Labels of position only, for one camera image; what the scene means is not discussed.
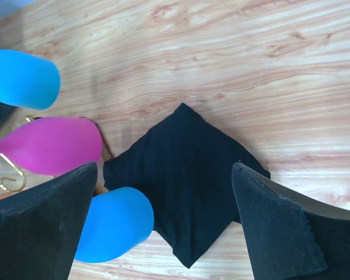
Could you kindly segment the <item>magenta wine glass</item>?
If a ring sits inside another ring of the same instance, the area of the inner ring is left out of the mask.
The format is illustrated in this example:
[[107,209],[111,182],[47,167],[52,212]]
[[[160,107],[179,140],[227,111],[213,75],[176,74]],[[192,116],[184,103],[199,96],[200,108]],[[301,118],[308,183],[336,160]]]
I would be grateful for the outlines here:
[[101,133],[87,118],[39,118],[0,139],[0,154],[45,176],[60,176],[87,162],[98,162],[102,150]]

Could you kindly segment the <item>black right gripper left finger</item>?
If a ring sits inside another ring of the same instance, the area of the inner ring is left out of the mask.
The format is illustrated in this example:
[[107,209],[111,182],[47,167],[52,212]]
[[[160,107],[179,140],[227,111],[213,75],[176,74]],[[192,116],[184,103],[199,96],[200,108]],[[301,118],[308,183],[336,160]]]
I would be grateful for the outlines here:
[[67,279],[97,182],[86,163],[0,199],[0,279]]

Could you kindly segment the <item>blue wine glass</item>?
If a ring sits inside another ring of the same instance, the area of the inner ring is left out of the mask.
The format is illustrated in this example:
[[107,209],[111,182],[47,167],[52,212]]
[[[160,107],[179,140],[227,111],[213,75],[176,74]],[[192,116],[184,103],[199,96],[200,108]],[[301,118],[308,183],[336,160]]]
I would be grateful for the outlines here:
[[75,260],[103,263],[145,241],[154,226],[150,201],[139,190],[121,187],[92,198]]
[[0,102],[45,110],[61,88],[57,66],[50,60],[14,50],[0,50]]

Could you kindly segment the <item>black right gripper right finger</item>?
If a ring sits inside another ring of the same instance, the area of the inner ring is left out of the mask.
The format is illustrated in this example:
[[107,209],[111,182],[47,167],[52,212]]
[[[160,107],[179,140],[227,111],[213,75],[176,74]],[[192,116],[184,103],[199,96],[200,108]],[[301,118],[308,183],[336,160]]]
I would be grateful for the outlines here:
[[350,210],[235,163],[232,185],[255,279],[350,279]]

